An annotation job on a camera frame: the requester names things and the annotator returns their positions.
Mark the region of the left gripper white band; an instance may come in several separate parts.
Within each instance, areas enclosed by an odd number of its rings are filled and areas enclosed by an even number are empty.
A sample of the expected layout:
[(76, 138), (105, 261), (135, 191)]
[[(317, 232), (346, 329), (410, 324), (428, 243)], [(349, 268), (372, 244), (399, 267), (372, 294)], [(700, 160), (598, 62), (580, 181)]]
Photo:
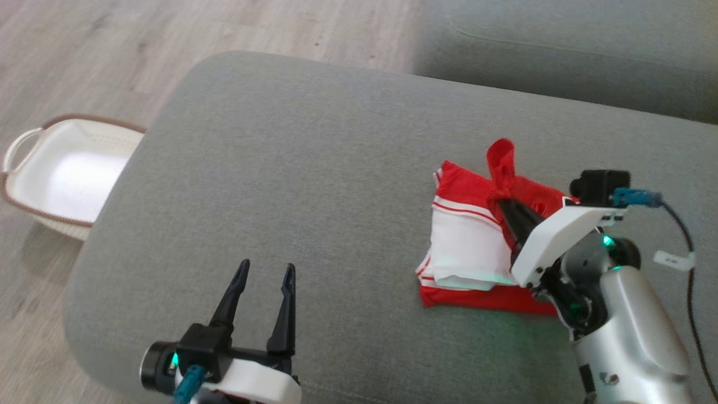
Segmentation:
[[(210, 320), (211, 327), (234, 330), (238, 300), (242, 295), (250, 268), (243, 259), (230, 281)], [(301, 404), (302, 388), (292, 369), (296, 350), (297, 269), (289, 263), (280, 291), (283, 300), (266, 350), (231, 348), (231, 365), (213, 391), (231, 402), (259, 404)]]

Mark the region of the red white basketball jersey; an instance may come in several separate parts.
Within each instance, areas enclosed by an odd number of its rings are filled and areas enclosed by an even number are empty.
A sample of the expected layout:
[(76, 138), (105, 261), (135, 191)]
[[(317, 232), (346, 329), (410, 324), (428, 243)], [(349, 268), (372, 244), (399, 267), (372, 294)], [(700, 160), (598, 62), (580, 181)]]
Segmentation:
[(552, 304), (536, 301), (512, 277), (515, 241), (498, 202), (516, 199), (547, 218), (578, 199), (519, 176), (514, 151), (511, 140), (495, 141), (486, 153), (488, 177), (448, 160), (434, 172), (430, 246), (416, 269), (425, 307), (556, 315)]

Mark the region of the grey sofa back cushion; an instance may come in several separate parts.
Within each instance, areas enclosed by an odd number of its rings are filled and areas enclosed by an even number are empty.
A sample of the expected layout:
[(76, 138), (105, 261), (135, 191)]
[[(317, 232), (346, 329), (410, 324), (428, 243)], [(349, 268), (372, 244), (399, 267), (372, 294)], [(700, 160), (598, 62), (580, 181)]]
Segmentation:
[(718, 0), (424, 0), (412, 72), (718, 125)]

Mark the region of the grey fabric sofa seat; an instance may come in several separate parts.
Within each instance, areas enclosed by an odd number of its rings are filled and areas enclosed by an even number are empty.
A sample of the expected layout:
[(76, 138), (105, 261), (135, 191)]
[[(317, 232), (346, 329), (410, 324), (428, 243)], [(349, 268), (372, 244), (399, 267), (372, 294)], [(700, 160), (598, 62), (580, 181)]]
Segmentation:
[(169, 404), (140, 384), (146, 349), (207, 323), (249, 259), (233, 339), (262, 350), (294, 263), (302, 404), (581, 404), (558, 319), (418, 294), (433, 171), (486, 175), (504, 137), (521, 176), (567, 191), (625, 169), (677, 210), (718, 386), (718, 126), (245, 52), (191, 69), (116, 182), (65, 291), (70, 351), (129, 401)]

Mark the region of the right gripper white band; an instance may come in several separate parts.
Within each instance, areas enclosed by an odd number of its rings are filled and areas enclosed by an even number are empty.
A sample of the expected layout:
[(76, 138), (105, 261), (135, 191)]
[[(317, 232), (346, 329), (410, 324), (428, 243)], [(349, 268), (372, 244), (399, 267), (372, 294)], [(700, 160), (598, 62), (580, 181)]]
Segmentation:
[(549, 268), (596, 227), (611, 227), (624, 209), (567, 205), (548, 218), (516, 199), (496, 202), (499, 225), (512, 251), (511, 275), (520, 287), (536, 286), (538, 268)]

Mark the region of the white laundry basket brown rim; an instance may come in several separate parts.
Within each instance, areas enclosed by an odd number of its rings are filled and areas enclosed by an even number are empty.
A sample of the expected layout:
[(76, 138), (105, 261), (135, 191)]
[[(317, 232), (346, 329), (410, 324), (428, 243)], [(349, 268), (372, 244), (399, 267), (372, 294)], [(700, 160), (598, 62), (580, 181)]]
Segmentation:
[(0, 193), (47, 228), (85, 241), (145, 133), (87, 113), (52, 118), (8, 146)]

